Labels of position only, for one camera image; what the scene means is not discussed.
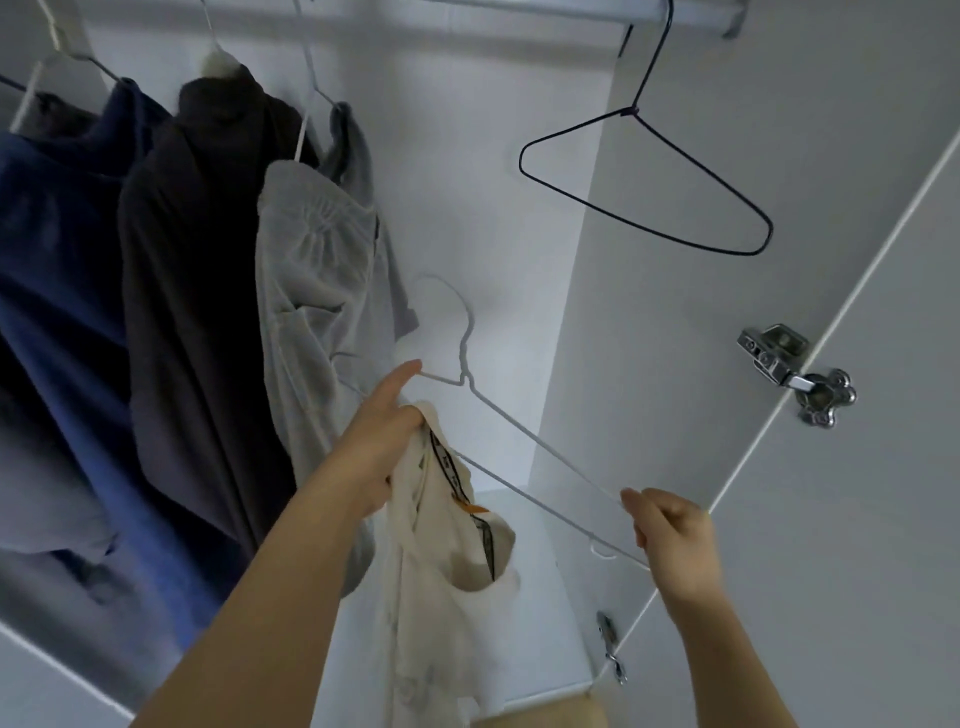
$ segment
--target metal hinge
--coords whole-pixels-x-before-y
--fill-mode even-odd
[[[800,374],[809,343],[784,324],[763,331],[744,328],[737,344],[754,358],[754,366],[770,381],[796,393],[800,419],[808,425],[830,429],[836,424],[837,407],[856,402],[850,375],[842,369],[832,369],[826,376]]]
[[[616,630],[613,628],[613,622],[603,612],[597,612],[597,626],[600,628],[600,637],[603,638],[603,646],[607,659],[613,663],[613,675],[616,677],[616,682],[623,685],[627,682],[627,673],[624,672],[620,661],[617,660],[613,654],[616,646],[619,644],[619,640],[616,637]]]

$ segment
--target hanging clothes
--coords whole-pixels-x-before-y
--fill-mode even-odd
[[[299,130],[246,67],[192,81],[120,199],[140,461],[249,556],[296,490],[263,384],[253,253],[264,173]]]
[[[516,534],[475,504],[469,471],[450,452],[433,406],[416,407],[425,424],[394,469],[387,504],[394,548],[385,599],[395,640],[387,724],[466,726],[464,699],[484,713],[502,707],[493,678],[513,642]]]
[[[115,532],[57,424],[0,338],[0,548],[99,564]]]
[[[234,544],[148,484],[132,437],[117,199],[166,117],[124,80],[79,139],[0,134],[0,334],[188,644],[243,565]]]
[[[316,470],[359,405],[341,385],[340,368],[361,354],[370,375],[354,389],[370,391],[393,368],[396,339],[417,316],[394,261],[390,237],[373,201],[372,161],[350,108],[330,114],[333,144],[319,171],[295,161],[267,170],[260,196],[256,285],[263,340],[263,377],[276,432],[293,460],[298,486]],[[373,558],[368,524],[348,561],[343,595]]]

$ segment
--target person's left hand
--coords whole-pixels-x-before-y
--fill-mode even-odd
[[[412,406],[398,407],[400,390],[420,372],[415,359],[401,364],[381,381],[353,415],[347,430],[309,483],[345,488],[362,516],[380,510],[390,499],[390,473],[407,449],[410,438],[423,424],[423,415]]]

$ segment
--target white wire hanger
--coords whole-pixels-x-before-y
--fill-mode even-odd
[[[306,34],[306,21],[303,19],[303,7],[300,5],[300,0],[294,0],[294,8],[297,11],[297,25],[300,27],[300,44],[303,46],[303,60],[306,62],[307,77],[310,80],[310,89],[307,92],[307,99],[303,105],[303,121],[300,122],[300,135],[297,137],[297,151],[294,153],[294,161],[300,161],[300,154],[303,152],[303,141],[306,138],[306,127],[310,122],[310,110],[313,107],[310,97],[316,94],[332,107],[335,107],[337,104],[324,93],[317,81],[317,70],[313,65],[313,53],[310,51],[310,40]]]
[[[576,474],[579,475],[581,478],[583,478],[583,480],[584,480],[588,485],[590,485],[594,490],[596,490],[596,491],[599,492],[601,495],[603,495],[607,500],[615,503],[615,504],[617,505],[617,507],[619,507],[619,506],[620,506],[620,500],[619,500],[617,497],[615,497],[615,496],[613,496],[612,494],[608,493],[608,492],[605,491],[603,488],[601,488],[599,485],[597,485],[597,484],[594,483],[592,480],[590,480],[590,479],[589,479],[579,468],[577,468],[573,463],[571,463],[569,460],[567,460],[565,457],[563,457],[559,452],[557,452],[557,451],[556,451],[553,447],[551,447],[548,443],[544,442],[544,441],[543,441],[538,435],[536,435],[534,432],[532,432],[532,431],[529,430],[527,427],[525,427],[524,425],[522,425],[521,423],[519,423],[517,420],[515,420],[513,417],[511,417],[506,411],[504,411],[504,410],[503,410],[501,407],[499,407],[495,402],[493,402],[492,400],[490,400],[490,399],[489,399],[488,397],[486,397],[482,392],[480,392],[480,390],[477,389],[476,381],[475,381],[475,379],[474,379],[474,377],[473,377],[473,372],[470,371],[470,367],[469,367],[469,363],[468,363],[468,358],[467,358],[467,342],[468,342],[470,336],[473,334],[473,329],[475,328],[475,325],[476,325],[476,318],[475,318],[475,316],[474,316],[474,314],[473,314],[473,307],[469,304],[469,302],[467,301],[467,299],[464,298],[463,295],[461,295],[460,291],[458,291],[458,290],[457,290],[456,288],[454,288],[449,282],[447,282],[446,280],[444,280],[444,279],[441,278],[440,276],[437,276],[436,274],[432,274],[432,273],[426,273],[426,274],[421,274],[420,276],[417,277],[417,280],[422,280],[422,279],[437,280],[437,281],[439,281],[440,283],[442,283],[444,286],[446,286],[447,288],[449,288],[451,291],[453,291],[453,293],[457,296],[457,298],[460,299],[460,303],[463,305],[464,310],[467,312],[467,329],[464,331],[464,335],[463,335],[463,337],[462,337],[461,340],[460,340],[460,376],[459,376],[459,378],[457,378],[457,379],[451,379],[451,378],[446,377],[446,376],[434,375],[434,374],[430,374],[430,373],[428,373],[428,372],[420,372],[419,376],[423,376],[423,377],[425,377],[425,378],[427,378],[427,379],[433,379],[434,381],[439,381],[441,384],[447,384],[447,385],[453,386],[453,387],[463,387],[463,386],[466,385],[467,388],[470,390],[470,392],[471,392],[477,399],[479,399],[480,401],[482,401],[482,402],[483,402],[484,404],[486,404],[490,409],[492,409],[494,412],[496,412],[496,414],[498,414],[500,417],[502,417],[502,418],[503,418],[504,420],[506,420],[508,423],[510,423],[511,425],[513,425],[516,429],[518,429],[520,432],[522,432],[522,433],[523,433],[524,435],[526,435],[528,438],[530,438],[531,440],[533,440],[533,441],[534,441],[537,445],[539,445],[541,448],[545,449],[547,452],[549,452],[551,455],[553,455],[555,458],[557,458],[560,462],[562,462],[564,465],[566,465],[568,468],[570,468],[574,473],[576,473]],[[361,355],[359,355],[359,354],[347,353],[347,352],[336,352],[336,353],[334,353],[333,355],[330,356],[330,359],[331,359],[331,361],[332,361],[334,358],[339,357],[339,356],[346,356],[346,357],[357,358],[357,359],[362,359],[362,358],[364,358],[363,356],[361,356]],[[366,397],[366,396],[367,396],[365,393],[359,392],[355,387],[353,387],[353,386],[350,385],[349,383],[343,381],[342,379],[339,379],[339,380],[340,380],[340,382],[341,382],[342,384],[344,384],[345,386],[347,386],[347,388],[349,388],[349,389],[352,390],[353,392],[359,394],[361,397]],[[589,539],[589,542],[590,542],[590,551],[592,551],[595,556],[597,556],[597,557],[599,557],[599,558],[601,558],[601,559],[611,560],[611,559],[616,558],[616,555],[619,554],[620,556],[625,556],[627,559],[629,559],[632,563],[634,563],[634,564],[636,564],[637,566],[639,566],[641,569],[645,569],[645,570],[648,570],[648,571],[650,570],[649,565],[647,565],[646,563],[644,563],[644,562],[641,561],[640,559],[636,558],[633,554],[631,554],[631,553],[623,550],[622,548],[620,548],[620,547],[618,547],[618,546],[614,546],[614,545],[611,544],[610,542],[608,542],[608,541],[600,538],[599,536],[597,536],[597,535],[596,535],[595,533],[593,533],[592,531],[584,528],[584,527],[581,526],[579,523],[577,523],[577,522],[575,522],[575,521],[572,521],[572,520],[569,519],[567,516],[565,516],[565,515],[563,515],[562,513],[558,512],[556,509],[551,508],[550,506],[548,506],[546,503],[543,503],[543,502],[540,501],[539,499],[531,496],[529,493],[527,493],[527,492],[526,492],[525,490],[523,490],[522,488],[517,487],[516,485],[514,485],[514,484],[511,483],[510,481],[508,481],[508,480],[500,477],[500,476],[497,475],[496,473],[493,473],[492,471],[488,470],[488,469],[485,468],[484,466],[480,465],[480,463],[478,463],[478,462],[476,462],[475,460],[467,457],[466,455],[464,455],[462,452],[458,451],[457,449],[454,449],[454,448],[450,448],[450,449],[451,449],[451,451],[452,451],[454,454],[457,455],[457,457],[459,457],[459,458],[460,458],[461,460],[463,460],[464,462],[472,465],[474,468],[476,468],[478,471],[480,471],[480,472],[483,473],[484,475],[493,478],[493,480],[495,480],[496,482],[500,483],[500,485],[503,485],[503,486],[505,486],[506,488],[509,488],[509,489],[512,490],[514,493],[516,493],[518,496],[520,496],[520,497],[524,498],[525,500],[528,500],[529,502],[531,502],[531,503],[533,503],[534,505],[536,505],[540,510],[546,511],[547,513],[549,513],[549,514],[550,514],[551,516],[553,516],[554,518],[560,519],[561,521],[563,521],[564,523],[566,523],[568,526],[570,526],[570,527],[573,528],[574,530],[582,533],[584,536],[586,536],[586,537]],[[608,548],[610,551],[613,552],[613,554],[602,553],[601,551],[597,550],[597,548],[596,548],[597,545],[603,546],[604,548]]]
[[[201,75],[205,78],[230,78],[240,70],[240,61],[225,51],[217,39],[217,32],[213,28],[210,8],[207,6],[206,0],[200,0],[200,4],[204,7],[206,28],[210,31],[210,50],[206,54],[201,67]]]
[[[17,107],[16,114],[13,115],[13,121],[10,124],[10,131],[13,133],[19,133],[23,128],[23,123],[27,119],[27,113],[30,111],[30,106],[36,98],[36,92],[40,85],[40,80],[43,78],[43,74],[46,72],[50,64],[58,58],[69,58],[73,59],[74,61],[86,61],[88,63],[93,63],[93,65],[110,76],[116,83],[120,83],[120,77],[113,73],[113,71],[111,71],[105,65],[97,61],[96,58],[87,53],[77,53],[70,47],[70,42],[67,39],[66,33],[57,23],[57,17],[53,14],[53,11],[50,10],[50,6],[47,5],[47,0],[36,0],[36,3],[43,12],[43,16],[46,18],[47,30],[50,32],[50,38],[53,40],[54,50],[53,53],[48,55],[43,60],[37,61],[34,65],[34,70],[30,74],[30,80],[27,82],[27,88],[23,93],[23,99],[20,101],[20,106]]]

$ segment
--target navy blue shirt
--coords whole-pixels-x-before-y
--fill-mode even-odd
[[[188,645],[243,559],[235,542],[151,487],[133,440],[117,200],[168,116],[125,80],[85,136],[0,134],[0,333]]]

